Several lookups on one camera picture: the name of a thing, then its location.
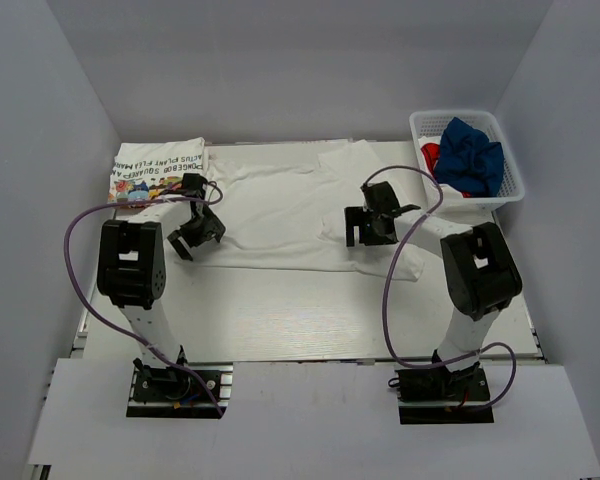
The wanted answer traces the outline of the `white t-shirt black graphic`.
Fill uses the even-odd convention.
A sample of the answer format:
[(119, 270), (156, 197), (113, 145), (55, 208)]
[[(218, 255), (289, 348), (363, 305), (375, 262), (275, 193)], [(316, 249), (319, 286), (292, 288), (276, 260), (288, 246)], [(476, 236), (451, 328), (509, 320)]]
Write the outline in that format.
[(226, 227), (221, 241), (193, 252), (187, 265), (324, 272), (356, 272), (383, 277), (395, 248), (347, 247), (344, 210), (364, 202), (368, 177), (388, 181), (403, 205), (415, 195), (385, 172), (366, 141), (336, 141), (334, 148), (304, 161), (248, 160), (213, 155), (208, 177), (224, 194), (213, 212)]

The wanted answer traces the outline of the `white t-shirt red graphic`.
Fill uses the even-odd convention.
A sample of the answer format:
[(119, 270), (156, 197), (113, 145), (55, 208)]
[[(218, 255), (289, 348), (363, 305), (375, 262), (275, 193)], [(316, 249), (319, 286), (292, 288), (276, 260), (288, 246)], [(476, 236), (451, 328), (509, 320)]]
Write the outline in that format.
[[(435, 180), (438, 180), (434, 169), (438, 163), (438, 159), (440, 156), (440, 140), (431, 139), (429, 137), (423, 137), (419, 140), (419, 143), (420, 151), (424, 157), (427, 170), (434, 177)], [(448, 184), (439, 182), (439, 185), (443, 190), (445, 198), (459, 199), (470, 197), (468, 193), (461, 192)]]

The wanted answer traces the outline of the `dark blue t-shirt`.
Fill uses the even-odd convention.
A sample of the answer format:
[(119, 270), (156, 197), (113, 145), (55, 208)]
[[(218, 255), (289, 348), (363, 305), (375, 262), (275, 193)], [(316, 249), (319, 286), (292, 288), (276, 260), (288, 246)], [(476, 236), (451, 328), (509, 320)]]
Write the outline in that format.
[(474, 198), (496, 197), (504, 177), (504, 151), (500, 142), (458, 117), (442, 133), (433, 174), (439, 184)]

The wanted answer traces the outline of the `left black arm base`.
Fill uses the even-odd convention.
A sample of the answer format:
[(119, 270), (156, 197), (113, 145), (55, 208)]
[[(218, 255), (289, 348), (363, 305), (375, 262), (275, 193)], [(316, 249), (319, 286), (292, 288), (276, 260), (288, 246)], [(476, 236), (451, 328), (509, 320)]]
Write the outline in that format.
[(214, 419), (228, 407), (233, 366), (200, 365), (194, 377), (169, 369), (134, 369), (127, 418)]

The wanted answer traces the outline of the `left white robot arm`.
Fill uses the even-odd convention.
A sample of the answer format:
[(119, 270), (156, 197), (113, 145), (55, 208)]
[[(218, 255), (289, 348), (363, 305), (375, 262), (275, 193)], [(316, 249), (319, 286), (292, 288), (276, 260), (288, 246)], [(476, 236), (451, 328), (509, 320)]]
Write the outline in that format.
[(184, 348), (171, 331), (161, 297), (166, 288), (165, 247), (185, 261), (226, 228), (210, 208), (207, 190), (214, 185), (199, 174), (186, 174), (157, 202), (128, 220), (109, 220), (101, 229), (97, 270), (99, 292), (129, 322), (141, 349), (134, 361), (151, 387), (179, 399), (191, 387)]

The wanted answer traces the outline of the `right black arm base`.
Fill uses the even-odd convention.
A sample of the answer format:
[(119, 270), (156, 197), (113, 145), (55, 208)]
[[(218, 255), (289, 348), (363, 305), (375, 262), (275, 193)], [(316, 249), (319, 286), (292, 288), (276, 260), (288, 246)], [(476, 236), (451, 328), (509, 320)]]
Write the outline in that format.
[(484, 369), (452, 380), (441, 369), (396, 370), (388, 388), (398, 397), (401, 425), (492, 424), (491, 394)]

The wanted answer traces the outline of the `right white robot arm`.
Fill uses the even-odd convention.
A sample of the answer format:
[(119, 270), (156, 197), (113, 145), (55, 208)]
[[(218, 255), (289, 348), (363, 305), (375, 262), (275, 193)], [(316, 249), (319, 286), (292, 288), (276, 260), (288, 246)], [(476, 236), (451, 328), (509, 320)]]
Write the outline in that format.
[[(434, 370), (433, 390), (452, 399), (464, 391), (479, 367), (479, 356), (491, 326), (522, 291), (522, 279), (500, 228), (493, 222), (477, 226), (440, 218), (433, 209), (402, 205), (387, 181), (361, 186), (365, 204), (345, 209), (346, 245), (394, 245), (381, 300), (381, 319), (387, 350), (400, 365)], [(429, 365), (399, 358), (390, 338), (389, 293), (402, 250), (416, 233), (429, 235), (433, 252), (443, 262), (453, 312), (444, 339)]]

